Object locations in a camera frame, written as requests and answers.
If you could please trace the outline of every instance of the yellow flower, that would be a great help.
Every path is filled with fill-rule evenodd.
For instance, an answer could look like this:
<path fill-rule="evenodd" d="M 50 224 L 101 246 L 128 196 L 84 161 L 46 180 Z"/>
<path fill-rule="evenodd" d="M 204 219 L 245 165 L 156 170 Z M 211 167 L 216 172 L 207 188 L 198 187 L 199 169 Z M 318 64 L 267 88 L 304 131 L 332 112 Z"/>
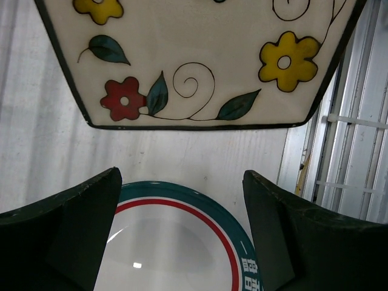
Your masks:
<path fill-rule="evenodd" d="M 75 10 L 80 14 L 89 14 L 99 25 L 107 23 L 109 17 L 120 18 L 124 9 L 118 0 L 73 0 Z"/>
<path fill-rule="evenodd" d="M 318 66 L 312 59 L 321 44 L 310 36 L 298 39 L 294 32 L 283 33 L 276 44 L 267 42 L 260 51 L 263 63 L 259 71 L 262 82 L 277 81 L 279 90 L 292 92 L 299 82 L 311 81 Z"/>

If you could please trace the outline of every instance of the red stripe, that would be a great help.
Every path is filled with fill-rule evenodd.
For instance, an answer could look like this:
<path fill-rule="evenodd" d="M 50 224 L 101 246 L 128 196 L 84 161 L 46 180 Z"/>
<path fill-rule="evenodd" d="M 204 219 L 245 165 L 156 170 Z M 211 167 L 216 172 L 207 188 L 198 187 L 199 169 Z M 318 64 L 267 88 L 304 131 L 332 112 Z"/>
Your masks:
<path fill-rule="evenodd" d="M 218 238 L 221 240 L 222 244 L 224 245 L 226 252 L 229 257 L 230 266 L 232 268 L 232 291 L 238 291 L 238 265 L 237 260 L 235 258 L 232 246 L 229 244 L 227 238 L 222 233 L 221 229 L 217 227 L 217 225 L 208 219 L 205 215 L 203 215 L 201 212 L 178 202 L 170 201 L 170 200 L 164 200 L 164 199 L 141 199 L 133 202 L 128 202 L 125 204 L 122 204 L 117 207 L 116 214 L 119 212 L 122 212 L 123 210 L 127 210 L 132 207 L 141 206 L 141 205 L 149 205 L 149 204 L 159 204 L 159 205 L 166 205 L 166 206 L 172 206 L 175 208 L 182 209 L 186 212 L 191 213 L 192 215 L 195 215 L 200 220 L 205 222 L 218 236 Z"/>

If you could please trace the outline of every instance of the green leaf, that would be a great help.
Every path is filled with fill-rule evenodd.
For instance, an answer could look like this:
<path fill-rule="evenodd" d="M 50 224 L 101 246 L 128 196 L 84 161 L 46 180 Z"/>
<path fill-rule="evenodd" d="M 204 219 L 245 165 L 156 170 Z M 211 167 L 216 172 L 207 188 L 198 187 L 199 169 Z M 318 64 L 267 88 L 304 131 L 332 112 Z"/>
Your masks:
<path fill-rule="evenodd" d="M 88 49 L 105 62 L 131 65 L 117 41 L 107 35 L 97 35 L 89 41 Z"/>
<path fill-rule="evenodd" d="M 169 91 L 167 90 L 166 81 L 163 72 L 152 85 L 147 96 L 148 114 L 154 116 L 159 111 L 163 110 L 169 101 Z"/>
<path fill-rule="evenodd" d="M 236 120 L 243 117 L 252 108 L 260 91 L 261 89 L 229 100 L 219 110 L 216 120 Z"/>

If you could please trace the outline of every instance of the flower pattern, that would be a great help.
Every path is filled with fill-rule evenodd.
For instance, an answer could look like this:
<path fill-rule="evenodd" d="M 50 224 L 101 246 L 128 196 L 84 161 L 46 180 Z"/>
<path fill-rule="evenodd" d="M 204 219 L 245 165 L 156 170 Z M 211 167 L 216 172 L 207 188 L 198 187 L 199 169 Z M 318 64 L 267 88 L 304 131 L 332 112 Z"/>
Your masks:
<path fill-rule="evenodd" d="M 118 0 L 73 0 L 75 10 L 80 14 L 89 14 L 99 25 L 107 23 L 109 17 L 120 18 L 124 9 Z"/>
<path fill-rule="evenodd" d="M 294 32 L 283 33 L 277 43 L 267 42 L 260 51 L 262 82 L 277 81 L 279 90 L 292 92 L 299 82 L 311 81 L 318 66 L 312 59 L 321 44 L 313 37 L 298 39 Z"/>
<path fill-rule="evenodd" d="M 123 83 L 109 80 L 105 90 L 107 96 L 100 100 L 100 104 L 110 110 L 113 121 L 138 119 L 139 109 L 147 105 L 146 97 L 138 93 L 139 81 L 134 77 L 126 78 Z"/>

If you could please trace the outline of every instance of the white plate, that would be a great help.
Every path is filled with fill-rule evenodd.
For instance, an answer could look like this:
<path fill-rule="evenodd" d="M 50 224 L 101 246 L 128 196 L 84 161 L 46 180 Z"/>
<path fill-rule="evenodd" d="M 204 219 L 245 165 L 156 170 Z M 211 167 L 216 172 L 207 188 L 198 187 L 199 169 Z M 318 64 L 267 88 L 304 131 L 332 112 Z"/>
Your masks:
<path fill-rule="evenodd" d="M 87 122 L 304 124 L 366 0 L 35 0 Z"/>
<path fill-rule="evenodd" d="M 185 187 L 138 182 L 123 187 L 95 290 L 262 289 L 252 243 L 230 213 Z"/>

